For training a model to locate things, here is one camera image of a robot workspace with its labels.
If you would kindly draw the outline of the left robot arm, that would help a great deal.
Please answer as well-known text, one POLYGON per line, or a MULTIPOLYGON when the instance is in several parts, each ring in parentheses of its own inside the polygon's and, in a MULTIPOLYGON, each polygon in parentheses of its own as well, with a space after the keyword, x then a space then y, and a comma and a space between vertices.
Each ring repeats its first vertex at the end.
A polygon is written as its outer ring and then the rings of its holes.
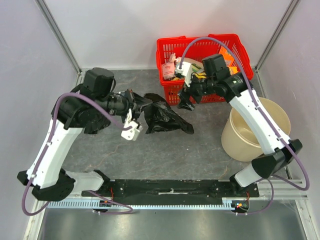
POLYGON ((85 72, 82 83, 58 98, 36 160, 17 175, 37 200, 58 202, 87 190, 101 197, 110 192, 110 179, 100 170, 71 172, 62 165, 81 133, 97 134, 114 124, 122 130, 122 138, 137 139, 142 129, 138 118, 151 102, 131 89, 114 92, 115 86, 111 71, 94 67, 85 72))

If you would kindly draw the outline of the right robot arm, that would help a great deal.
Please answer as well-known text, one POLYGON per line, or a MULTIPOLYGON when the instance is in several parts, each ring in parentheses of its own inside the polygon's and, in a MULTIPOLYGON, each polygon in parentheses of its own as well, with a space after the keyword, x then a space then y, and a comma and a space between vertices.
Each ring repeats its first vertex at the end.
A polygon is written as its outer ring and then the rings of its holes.
POLYGON ((287 166, 297 156, 303 145, 299 139, 290 139, 267 113, 250 83, 242 73, 231 74, 222 54, 202 59, 204 72, 194 72, 192 64, 183 60, 176 63, 175 73, 184 77, 178 96, 179 108, 194 110, 203 96, 217 94, 223 97, 244 119, 252 130, 263 155, 230 177, 229 191, 235 197, 242 196, 247 186, 260 179, 267 179, 287 166))

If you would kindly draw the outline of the beige trash bin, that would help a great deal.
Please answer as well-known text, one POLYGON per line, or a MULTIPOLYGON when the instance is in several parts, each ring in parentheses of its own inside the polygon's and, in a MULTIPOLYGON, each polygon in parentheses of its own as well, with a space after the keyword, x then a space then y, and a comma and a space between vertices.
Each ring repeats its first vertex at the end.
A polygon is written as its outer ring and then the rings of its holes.
MULTIPOLYGON (((275 123, 287 135, 291 132, 291 122, 287 113, 277 103, 260 97, 259 100, 275 123)), ((241 115, 232 108, 221 135, 224 151, 240 162, 250 162, 263 154, 261 146, 241 115)))

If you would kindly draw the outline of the black trash bag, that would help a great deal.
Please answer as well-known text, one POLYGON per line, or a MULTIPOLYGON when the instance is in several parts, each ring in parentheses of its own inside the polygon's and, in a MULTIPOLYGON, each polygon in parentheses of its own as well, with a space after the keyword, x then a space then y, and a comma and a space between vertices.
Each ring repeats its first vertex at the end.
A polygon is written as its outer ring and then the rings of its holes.
POLYGON ((160 95, 146 93, 144 96, 140 96, 134 93, 133 96, 136 108, 132 110, 132 117, 137 120, 141 113, 144 114, 148 126, 147 134, 175 130, 182 130, 189 135, 194 134, 193 125, 178 115, 160 95))
POLYGON ((101 113, 96 113, 84 127, 84 134, 94 135, 100 130, 107 128, 111 124, 111 121, 107 119, 101 113))

